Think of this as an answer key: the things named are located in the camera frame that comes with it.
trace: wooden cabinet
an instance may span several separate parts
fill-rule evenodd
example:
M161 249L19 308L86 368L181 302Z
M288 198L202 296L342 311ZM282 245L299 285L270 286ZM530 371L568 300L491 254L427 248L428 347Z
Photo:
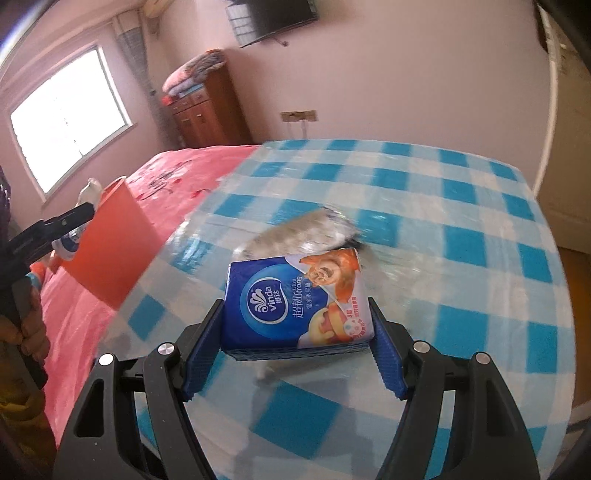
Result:
M189 148L252 144L227 66L211 72L203 88L172 103L170 109Z

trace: curtain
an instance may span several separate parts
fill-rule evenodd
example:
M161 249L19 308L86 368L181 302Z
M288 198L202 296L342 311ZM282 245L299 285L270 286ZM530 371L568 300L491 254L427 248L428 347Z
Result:
M146 94L150 111L158 126L158 132L163 144L168 150L181 148L177 127L171 115L160 103L156 90L150 81L148 55L140 11L132 10L119 14L113 17L112 25L115 30L117 45Z

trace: pink bedspread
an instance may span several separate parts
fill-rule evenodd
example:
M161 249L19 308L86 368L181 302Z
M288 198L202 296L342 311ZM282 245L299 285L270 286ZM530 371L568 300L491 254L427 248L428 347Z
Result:
M210 147L156 155L128 178L144 213L162 243L184 217L203 201L256 147ZM63 268L46 279L41 292L47 336L51 341L46 370L46 413L59 443L98 343L115 311L97 300Z

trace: wooden floor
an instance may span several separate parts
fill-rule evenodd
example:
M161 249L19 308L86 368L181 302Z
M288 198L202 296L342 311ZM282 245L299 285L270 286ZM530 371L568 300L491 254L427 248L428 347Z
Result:
M558 249L573 305L576 338L576 380L573 407L591 400L591 263L589 256Z

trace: plastic bottle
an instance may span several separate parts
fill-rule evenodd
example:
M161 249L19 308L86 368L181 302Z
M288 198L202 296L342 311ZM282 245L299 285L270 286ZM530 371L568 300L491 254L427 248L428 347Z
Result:
M97 179L88 179L88 184L80 191L80 195L78 195L76 206L89 202L96 211L102 193L103 187L100 185L99 181ZM51 246L56 251L56 254L64 260L72 260L78 251L80 238L82 237L84 230L86 230L87 225L88 223L80 225L78 228L74 228L71 232L65 234L58 240L54 240L51 243Z

